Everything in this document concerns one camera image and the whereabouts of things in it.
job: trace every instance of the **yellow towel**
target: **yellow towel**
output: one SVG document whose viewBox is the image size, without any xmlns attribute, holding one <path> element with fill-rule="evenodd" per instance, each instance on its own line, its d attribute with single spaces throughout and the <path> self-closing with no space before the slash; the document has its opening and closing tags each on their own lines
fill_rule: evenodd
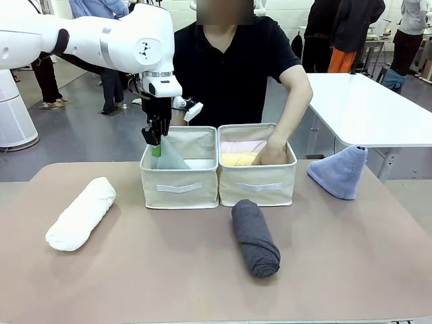
<svg viewBox="0 0 432 324">
<path fill-rule="evenodd" d="M 222 154 L 222 164 L 229 167 L 248 167 L 252 165 L 258 153 L 224 153 Z"/>
</svg>

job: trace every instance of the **tabletop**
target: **tabletop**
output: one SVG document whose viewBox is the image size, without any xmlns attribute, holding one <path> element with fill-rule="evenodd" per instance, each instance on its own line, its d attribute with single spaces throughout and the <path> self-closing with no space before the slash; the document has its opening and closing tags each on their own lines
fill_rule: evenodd
<svg viewBox="0 0 432 324">
<path fill-rule="evenodd" d="M 0 322 L 160 323 L 394 319 L 430 315 L 432 240 L 366 169 L 338 200 L 299 161 L 291 207 L 264 208 L 281 251 L 272 278 L 247 272 L 228 208 L 152 211 L 139 163 L 42 169 L 0 213 Z M 45 233 L 91 179 L 117 199 L 88 242 Z"/>
<path fill-rule="evenodd" d="M 432 146 L 432 113 L 362 74 L 308 74 L 310 106 L 346 145 Z"/>
</svg>

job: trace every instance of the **brown table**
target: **brown table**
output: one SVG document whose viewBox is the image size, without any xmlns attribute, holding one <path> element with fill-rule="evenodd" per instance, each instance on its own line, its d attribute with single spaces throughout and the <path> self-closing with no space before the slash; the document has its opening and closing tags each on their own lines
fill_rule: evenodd
<svg viewBox="0 0 432 324">
<path fill-rule="evenodd" d="M 138 163 L 50 165 L 0 214 L 0 322 L 395 319 L 432 314 L 432 241 L 367 169 L 358 198 L 318 187 L 299 161 L 294 204 L 263 209 L 279 273 L 253 279 L 230 209 L 151 211 Z M 115 205 L 76 252 L 45 233 L 93 178 Z"/>
</svg>

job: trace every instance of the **stool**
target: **stool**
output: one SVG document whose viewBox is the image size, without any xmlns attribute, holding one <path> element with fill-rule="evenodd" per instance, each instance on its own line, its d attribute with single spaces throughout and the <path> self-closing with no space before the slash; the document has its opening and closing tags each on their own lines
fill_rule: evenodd
<svg viewBox="0 0 432 324">
<path fill-rule="evenodd" d="M 385 75 L 387 74 L 388 71 L 389 71 L 389 69 L 386 68 L 385 66 L 383 66 L 381 68 L 381 71 L 379 72 L 378 78 L 377 78 L 378 83 L 382 83 L 384 81 Z"/>
</svg>

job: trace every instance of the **gray sweater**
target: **gray sweater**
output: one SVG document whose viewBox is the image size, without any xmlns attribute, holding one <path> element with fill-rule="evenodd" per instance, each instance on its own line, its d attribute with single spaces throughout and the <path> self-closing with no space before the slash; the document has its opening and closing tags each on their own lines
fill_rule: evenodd
<svg viewBox="0 0 432 324">
<path fill-rule="evenodd" d="M 427 27 L 428 6 L 427 0 L 404 0 L 401 7 L 403 17 L 399 30 L 409 35 L 421 35 Z"/>
</svg>

